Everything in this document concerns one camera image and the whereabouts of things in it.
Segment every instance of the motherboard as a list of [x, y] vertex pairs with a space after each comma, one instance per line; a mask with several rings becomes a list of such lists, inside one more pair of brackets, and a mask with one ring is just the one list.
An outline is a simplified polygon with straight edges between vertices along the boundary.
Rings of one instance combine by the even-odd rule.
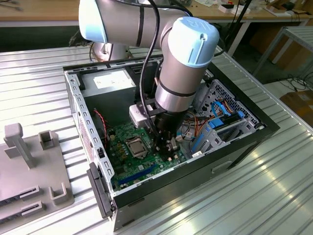
[[137, 184], [153, 175], [177, 166], [187, 160], [181, 150], [164, 161], [152, 151], [153, 139], [144, 128], [136, 129], [132, 123], [108, 129], [110, 146], [106, 152], [114, 168], [112, 185], [115, 191]]

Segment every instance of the red cable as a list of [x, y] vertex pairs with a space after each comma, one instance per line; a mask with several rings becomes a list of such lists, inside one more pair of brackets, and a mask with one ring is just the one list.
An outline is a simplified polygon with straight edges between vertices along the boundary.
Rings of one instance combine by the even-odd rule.
[[102, 124], [103, 124], [103, 127], [104, 127], [104, 148], [107, 148], [107, 127], [106, 127], [106, 123], [105, 123], [102, 115], [98, 111], [94, 110], [94, 112], [96, 114], [98, 114], [99, 117], [101, 118], [101, 121], [102, 121]]

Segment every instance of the metal case frame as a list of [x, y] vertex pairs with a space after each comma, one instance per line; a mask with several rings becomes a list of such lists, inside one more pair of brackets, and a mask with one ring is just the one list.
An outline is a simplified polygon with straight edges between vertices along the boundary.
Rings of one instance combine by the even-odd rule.
[[[161, 58], [160, 56], [154, 56], [150, 61], [160, 60]], [[94, 162], [90, 164], [89, 179], [93, 181], [92, 186], [101, 214], [103, 217], [111, 216], [115, 220], [115, 231], [204, 184], [227, 169], [233, 168], [279, 129], [279, 126], [273, 120], [211, 63], [208, 69], [214, 74], [214, 79], [218, 79], [235, 96], [236, 100], [241, 101], [265, 127], [250, 134], [249, 137], [238, 139], [207, 155], [201, 154], [193, 158], [194, 161], [133, 187], [123, 194], [112, 192], [109, 182], [114, 170], [108, 156], [103, 152], [101, 142], [97, 139], [99, 136], [95, 131], [86, 104], [79, 91], [79, 86], [83, 86], [79, 77], [82, 73], [142, 64], [143, 59], [117, 60], [64, 68], [73, 117], [89, 162]], [[95, 165], [98, 166], [97, 173], [95, 173]]]

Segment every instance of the aluminum table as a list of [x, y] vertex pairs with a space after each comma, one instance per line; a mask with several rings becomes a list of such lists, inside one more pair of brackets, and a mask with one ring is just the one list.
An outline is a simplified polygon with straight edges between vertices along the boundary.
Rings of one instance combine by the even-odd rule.
[[[132, 49], [134, 56], [147, 50]], [[59, 135], [75, 202], [7, 234], [112, 234], [102, 219], [71, 117], [62, 66], [89, 62], [89, 49], [0, 54], [0, 140], [3, 126], [24, 135]], [[213, 59], [280, 130], [235, 168], [117, 231], [137, 234], [313, 234], [313, 130], [227, 54]]]
[[[267, 60], [271, 52], [274, 50], [276, 45], [280, 42], [283, 36], [289, 37], [288, 42], [285, 44], [291, 44], [292, 41], [299, 43], [301, 46], [308, 49], [310, 52], [313, 52], [313, 26], [293, 26], [293, 27], [282, 27], [274, 40], [270, 43], [267, 50], [264, 52], [262, 57], [260, 58], [255, 70], [253, 71], [253, 75], [255, 76], [258, 71], [261, 69], [264, 62]], [[300, 77], [303, 77], [312, 67], [312, 63], [309, 63], [304, 70]]]

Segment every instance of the cable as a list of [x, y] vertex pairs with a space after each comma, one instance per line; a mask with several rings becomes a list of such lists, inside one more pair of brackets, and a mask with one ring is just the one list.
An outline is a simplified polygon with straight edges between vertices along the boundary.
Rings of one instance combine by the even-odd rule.
[[224, 103], [225, 103], [225, 105], [226, 105], [228, 111], [229, 111], [230, 113], [232, 113], [233, 111], [231, 110], [231, 108], [230, 108], [229, 105], [227, 104], [226, 100], [224, 100]]
[[94, 42], [90, 45], [90, 49], [89, 49], [89, 59], [90, 59], [91, 62], [92, 62], [91, 50], [92, 50], [93, 44], [94, 44]]
[[150, 95], [153, 95], [153, 92], [154, 92], [154, 89], [155, 89], [155, 86], [156, 86], [156, 80], [159, 80], [159, 78], [160, 78], [160, 71], [161, 71], [162, 63], [163, 63], [163, 58], [161, 59], [161, 61], [158, 63], [158, 65], [156, 67], [155, 78], [153, 80], [153, 85], [152, 85], [152, 88], [151, 88], [151, 94]]
[[218, 52], [218, 53], [215, 53], [214, 57], [222, 55], [224, 53], [224, 51], [225, 51], [226, 45], [225, 45], [224, 40], [221, 37], [220, 37], [220, 42], [222, 43], [222, 50], [220, 52]]
[[194, 119], [195, 119], [195, 134], [194, 136], [196, 137], [197, 136], [197, 129], [198, 129], [198, 119], [196, 117], [196, 115], [194, 115], [192, 112], [188, 111], [189, 114], [191, 114], [192, 116], [194, 116]]
[[[222, 113], [223, 113], [222, 111], [219, 111], [219, 112], [217, 113], [217, 115], [219, 116], [219, 115], [222, 114]], [[205, 124], [207, 121], [209, 121], [209, 120], [211, 120], [211, 119], [213, 119], [213, 118], [215, 118], [215, 116], [212, 116], [212, 117], [210, 117], [209, 119], [205, 120], [205, 121], [202, 123], [202, 125], [200, 126], [199, 131], [198, 131], [197, 134], [200, 133], [200, 131], [201, 131], [201, 129], [203, 128], [204, 124]]]
[[[308, 76], [311, 73], [313, 73], [313, 72], [308, 73], [303, 79], [295, 77], [292, 74], [288, 74], [287, 78], [278, 79], [277, 81], [279, 83], [281, 83], [284, 87], [287, 87], [290, 90], [295, 91], [295, 92], [297, 92], [297, 91], [304, 91], [306, 89], [309, 89], [309, 90], [313, 91], [313, 84], [312, 84], [312, 82], [311, 81], [307, 81]], [[288, 81], [288, 83], [292, 86], [292, 88], [290, 86], [285, 85], [284, 83], [282, 83], [282, 81]], [[293, 83], [297, 83], [297, 84], [299, 84], [302, 87], [297, 87]]]
[[148, 122], [149, 122], [149, 125], [150, 125], [152, 131], [157, 136], [158, 135], [157, 129], [156, 129], [154, 123], [152, 122], [151, 117], [149, 116], [147, 104], [146, 104], [145, 97], [144, 97], [143, 88], [144, 88], [144, 76], [145, 76], [147, 64], [149, 62], [149, 58], [150, 58], [152, 51], [153, 51], [153, 49], [156, 45], [156, 42], [157, 42], [157, 36], [158, 36], [159, 27], [160, 27], [160, 14], [158, 12], [157, 5], [155, 4], [155, 2], [153, 0], [148, 0], [148, 1], [151, 4], [153, 11], [155, 13], [155, 16], [156, 16], [156, 28], [155, 28], [155, 33], [154, 33], [153, 40], [152, 40], [151, 46], [149, 48], [148, 54], [146, 56], [145, 61], [143, 62], [143, 66], [142, 66], [142, 70], [141, 70], [141, 74], [140, 74], [140, 80], [139, 80], [139, 93], [140, 93], [140, 99], [141, 99], [141, 102], [143, 105], [143, 110], [145, 112], [145, 116], [148, 119]]
[[246, 1], [243, 10], [241, 11], [241, 13], [240, 13], [240, 15], [239, 15], [239, 17], [238, 17], [238, 19], [237, 19], [235, 25], [233, 26], [233, 29], [231, 30], [231, 32], [230, 32], [229, 36], [227, 37], [227, 39], [225, 39], [225, 45], [226, 45], [226, 46], [228, 46], [228, 44], [229, 44], [229, 42], [230, 42], [230, 40], [231, 40], [231, 38], [232, 38], [232, 36], [233, 36], [232, 34], [233, 34], [233, 33], [237, 30], [237, 28], [239, 27], [240, 21], [241, 21], [241, 19], [244, 17], [244, 14], [245, 14], [246, 10], [248, 9], [248, 7], [249, 7], [249, 5], [250, 5], [251, 2], [252, 2], [252, 0], [247, 0], [247, 1]]
[[[143, 7], [148, 7], [148, 8], [153, 8], [151, 2], [148, 0], [148, 2], [151, 4], [151, 5], [148, 5], [148, 4], [140, 4], [140, 3], [135, 3], [135, 2], [125, 2], [125, 1], [122, 1], [122, 0], [115, 0], [117, 2], [120, 2], [122, 4], [126, 4], [126, 5], [130, 5], [130, 6], [143, 6]], [[192, 13], [185, 7], [180, 7], [180, 6], [170, 6], [170, 5], [156, 5], [156, 8], [169, 8], [169, 9], [176, 9], [176, 10], [180, 10], [180, 11], [183, 11], [185, 12], [188, 16], [191, 16], [193, 17]]]
[[233, 28], [233, 24], [234, 24], [234, 21], [236, 19], [236, 15], [237, 15], [237, 12], [238, 12], [238, 8], [239, 8], [239, 1], [238, 1], [238, 4], [237, 4], [237, 9], [236, 9], [236, 13], [234, 15], [234, 18], [233, 18], [233, 21], [231, 22], [230, 26], [229, 26], [229, 29], [225, 35], [225, 40], [229, 37], [229, 33], [230, 33], [230, 30]]
[[104, 127], [104, 148], [106, 149], [107, 148], [107, 127], [106, 127], [106, 124], [104, 122], [102, 115], [97, 110], [94, 110], [94, 112], [99, 115], [99, 117], [101, 118], [103, 127]]
[[109, 55], [109, 60], [108, 60], [108, 61], [111, 61], [111, 57], [112, 57], [112, 54], [113, 54], [113, 46], [114, 46], [114, 44], [112, 44], [111, 51], [110, 51], [110, 55]]

